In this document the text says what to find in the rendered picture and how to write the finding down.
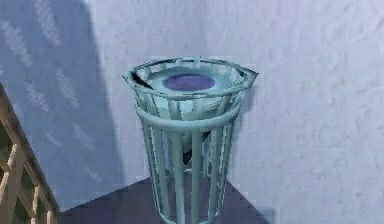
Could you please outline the beige wooden shelf unit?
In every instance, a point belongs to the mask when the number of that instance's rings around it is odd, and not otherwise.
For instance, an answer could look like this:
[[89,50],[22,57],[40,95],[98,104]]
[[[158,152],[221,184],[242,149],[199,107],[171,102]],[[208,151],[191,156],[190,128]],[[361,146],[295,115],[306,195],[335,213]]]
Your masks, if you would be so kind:
[[0,83],[0,224],[58,224],[59,212]]

